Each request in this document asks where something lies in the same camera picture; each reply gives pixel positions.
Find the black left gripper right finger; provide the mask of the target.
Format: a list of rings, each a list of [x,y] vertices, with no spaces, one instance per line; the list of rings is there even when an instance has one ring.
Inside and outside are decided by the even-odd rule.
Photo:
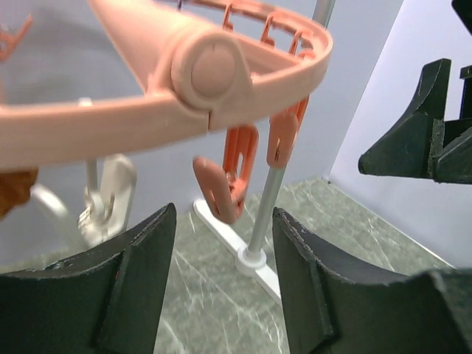
[[[272,235],[292,353],[469,353],[471,271],[406,276],[334,246],[284,209]]]

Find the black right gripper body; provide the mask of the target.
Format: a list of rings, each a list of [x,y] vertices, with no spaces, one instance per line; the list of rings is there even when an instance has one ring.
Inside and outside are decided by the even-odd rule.
[[[471,183],[471,66],[460,69],[463,81],[459,117],[445,120],[445,104],[451,60],[441,58],[435,63],[437,73],[429,92],[428,115],[432,118],[428,150],[428,177],[437,183]]]

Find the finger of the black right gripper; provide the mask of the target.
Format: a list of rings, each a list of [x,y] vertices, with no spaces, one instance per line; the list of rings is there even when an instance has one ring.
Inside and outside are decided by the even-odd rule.
[[[398,121],[358,160],[371,176],[430,176],[430,156],[444,119],[451,60],[427,63],[412,100]]]

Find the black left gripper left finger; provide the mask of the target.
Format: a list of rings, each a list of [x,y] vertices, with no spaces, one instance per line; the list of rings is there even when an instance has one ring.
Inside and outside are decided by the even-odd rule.
[[[1,276],[3,353],[151,353],[176,208],[40,271]]]

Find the pink round clip hanger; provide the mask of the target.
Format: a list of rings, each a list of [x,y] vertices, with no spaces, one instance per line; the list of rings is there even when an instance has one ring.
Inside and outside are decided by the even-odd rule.
[[[68,246],[85,250],[119,234],[129,216],[135,175],[125,153],[161,147],[212,131],[252,125],[256,105],[280,74],[298,79],[317,62],[288,54],[292,34],[270,30],[274,53],[236,33],[229,19],[214,24],[154,1],[91,1],[90,8],[142,88],[140,97],[51,105],[1,106],[1,173],[103,156],[101,187],[89,186],[86,216],[75,222],[50,195],[40,200]],[[208,1],[262,21],[258,1]]]

